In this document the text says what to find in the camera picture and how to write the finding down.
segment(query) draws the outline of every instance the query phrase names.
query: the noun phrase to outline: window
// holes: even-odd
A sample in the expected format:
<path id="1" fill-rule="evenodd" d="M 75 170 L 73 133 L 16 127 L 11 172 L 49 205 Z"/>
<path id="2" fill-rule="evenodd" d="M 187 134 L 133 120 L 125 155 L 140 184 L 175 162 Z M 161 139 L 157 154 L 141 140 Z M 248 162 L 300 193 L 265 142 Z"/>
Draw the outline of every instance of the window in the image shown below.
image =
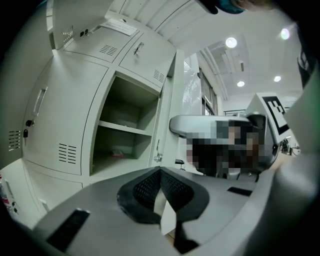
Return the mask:
<path id="1" fill-rule="evenodd" d="M 217 95 L 200 69 L 202 115 L 212 116 L 218 113 Z"/>

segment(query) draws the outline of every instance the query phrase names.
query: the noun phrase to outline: locker vent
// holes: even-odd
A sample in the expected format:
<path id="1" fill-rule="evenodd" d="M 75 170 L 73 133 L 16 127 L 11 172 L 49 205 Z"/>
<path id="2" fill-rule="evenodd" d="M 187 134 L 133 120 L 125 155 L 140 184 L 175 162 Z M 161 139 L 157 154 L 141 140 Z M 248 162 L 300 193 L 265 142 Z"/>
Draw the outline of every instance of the locker vent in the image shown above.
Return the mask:
<path id="1" fill-rule="evenodd" d="M 165 81 L 164 74 L 160 73 L 158 70 L 154 70 L 153 77 L 163 83 Z"/>
<path id="2" fill-rule="evenodd" d="M 114 48 L 110 45 L 105 45 L 104 47 L 101 48 L 101 50 L 99 52 L 112 56 L 116 53 L 117 50 L 118 50 L 118 48 Z"/>
<path id="3" fill-rule="evenodd" d="M 20 148 L 20 130 L 9 131 L 9 152 Z"/>
<path id="4" fill-rule="evenodd" d="M 74 34 L 74 26 L 72 25 L 71 27 L 63 31 L 63 42 L 65 43 L 69 41 L 69 39 L 72 37 L 73 34 Z"/>
<path id="5" fill-rule="evenodd" d="M 77 162 L 77 148 L 66 144 L 59 143 L 59 161 L 75 164 Z"/>

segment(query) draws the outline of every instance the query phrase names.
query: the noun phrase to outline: ceiling light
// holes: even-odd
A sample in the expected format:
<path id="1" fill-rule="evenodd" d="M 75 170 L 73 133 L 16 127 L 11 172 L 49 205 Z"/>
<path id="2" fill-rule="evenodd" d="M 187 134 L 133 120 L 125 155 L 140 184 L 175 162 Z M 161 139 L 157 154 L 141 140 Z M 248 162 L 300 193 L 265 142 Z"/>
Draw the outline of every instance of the ceiling light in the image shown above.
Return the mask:
<path id="1" fill-rule="evenodd" d="M 277 76 L 274 78 L 274 81 L 275 81 L 275 82 L 279 82 L 280 80 L 281 80 L 281 76 L 278 76 L 278 75 L 277 75 Z"/>
<path id="2" fill-rule="evenodd" d="M 240 81 L 236 84 L 238 87 L 242 87 L 245 85 L 245 82 L 244 81 Z"/>
<path id="3" fill-rule="evenodd" d="M 225 45 L 229 48 L 235 48 L 237 46 L 237 40 L 233 37 L 229 37 L 225 40 Z"/>
<path id="4" fill-rule="evenodd" d="M 287 39 L 290 37 L 290 32 L 289 32 L 288 29 L 283 28 L 283 29 L 281 30 L 280 35 L 281 35 L 281 38 L 282 38 L 283 40 L 287 40 Z"/>

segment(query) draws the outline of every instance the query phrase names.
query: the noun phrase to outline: open locker compartment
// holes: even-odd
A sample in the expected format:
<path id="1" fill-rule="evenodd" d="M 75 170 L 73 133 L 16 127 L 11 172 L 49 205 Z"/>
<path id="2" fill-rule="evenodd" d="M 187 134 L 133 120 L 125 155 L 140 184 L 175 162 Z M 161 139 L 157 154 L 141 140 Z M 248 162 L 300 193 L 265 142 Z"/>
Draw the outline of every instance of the open locker compartment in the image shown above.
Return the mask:
<path id="1" fill-rule="evenodd" d="M 111 178 L 148 167 L 158 101 L 147 87 L 115 77 L 101 110 L 91 175 Z"/>

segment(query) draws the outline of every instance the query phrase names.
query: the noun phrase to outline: black slot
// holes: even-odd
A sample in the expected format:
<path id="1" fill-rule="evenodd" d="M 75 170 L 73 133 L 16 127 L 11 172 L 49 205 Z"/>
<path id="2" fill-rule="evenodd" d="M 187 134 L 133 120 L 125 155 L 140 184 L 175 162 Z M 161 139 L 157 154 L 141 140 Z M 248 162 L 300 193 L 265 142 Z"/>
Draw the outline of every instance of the black slot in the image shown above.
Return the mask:
<path id="1" fill-rule="evenodd" d="M 250 197 L 252 191 L 251 190 L 247 190 L 247 189 L 243 189 L 243 188 L 238 188 L 238 187 L 230 187 L 227 191 L 235 193 L 235 194 L 239 194 L 242 196 L 246 196 L 246 197 Z"/>
<path id="2" fill-rule="evenodd" d="M 87 211 L 75 210 L 46 241 L 58 250 L 65 252 L 89 215 L 90 213 Z"/>

